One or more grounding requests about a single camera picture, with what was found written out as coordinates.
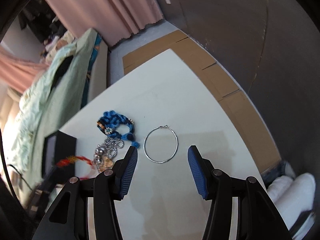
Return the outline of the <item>green bed blanket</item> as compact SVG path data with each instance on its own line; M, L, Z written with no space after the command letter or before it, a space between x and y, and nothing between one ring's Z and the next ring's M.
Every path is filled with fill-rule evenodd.
M21 172L29 170L32 162L41 155L44 138L60 129L80 110L94 46L100 41L99 34L92 28L74 41L77 45L75 55L67 57L54 76L48 100L31 143L27 169L22 171L12 164Z

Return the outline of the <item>thin silver bangle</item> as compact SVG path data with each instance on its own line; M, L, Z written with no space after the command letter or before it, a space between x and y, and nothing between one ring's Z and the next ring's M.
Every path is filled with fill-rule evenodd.
M144 138L143 152L154 164L164 164L178 153L179 140L176 132L168 125L153 128Z

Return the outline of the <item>white cloth bundle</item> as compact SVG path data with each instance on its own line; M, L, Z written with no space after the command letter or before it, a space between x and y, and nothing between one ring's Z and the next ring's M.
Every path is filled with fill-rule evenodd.
M278 177L268 187L267 193L287 228L291 229L301 213L312 210L315 190L314 176L304 173L296 179L288 176Z

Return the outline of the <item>black jewelry box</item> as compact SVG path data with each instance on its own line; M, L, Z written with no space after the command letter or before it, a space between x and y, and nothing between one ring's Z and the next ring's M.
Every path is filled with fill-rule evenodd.
M60 160L75 155L77 139L71 135L56 131L44 139L42 151L41 176L44 178Z

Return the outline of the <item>pale green duvet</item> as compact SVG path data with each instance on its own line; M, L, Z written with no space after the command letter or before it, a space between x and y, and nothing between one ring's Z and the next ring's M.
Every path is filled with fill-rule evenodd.
M59 49L49 68L37 81L33 82L20 99L20 111L14 122L15 131L14 141L11 146L10 163L16 165L22 171L28 167L31 156L31 143L39 125L44 105L48 100L54 76L63 61L69 56L74 56L76 50L77 45L75 42Z

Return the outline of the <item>flat brown cardboard sheet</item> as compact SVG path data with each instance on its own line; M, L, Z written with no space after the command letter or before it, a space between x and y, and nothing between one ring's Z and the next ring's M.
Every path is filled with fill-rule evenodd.
M275 167L281 157L262 117L247 94L206 50L180 30L173 31L123 57L124 73L172 49L196 74L230 118L260 173Z

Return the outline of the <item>pink curtain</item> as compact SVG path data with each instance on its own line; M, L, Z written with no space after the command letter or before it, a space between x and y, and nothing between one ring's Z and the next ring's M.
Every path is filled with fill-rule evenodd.
M1 37L31 0L1 0ZM62 24L80 37L93 28L109 46L163 19L156 0L45 0Z

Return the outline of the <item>white table board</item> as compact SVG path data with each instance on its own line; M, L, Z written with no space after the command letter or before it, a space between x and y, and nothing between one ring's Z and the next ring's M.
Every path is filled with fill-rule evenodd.
M172 50L125 75L62 127L77 139L77 155L93 157L105 137L97 120L110 110L134 121L140 144L129 192L116 202L124 239L202 238L210 202L197 192L187 159L191 145L229 176L260 179L225 111Z

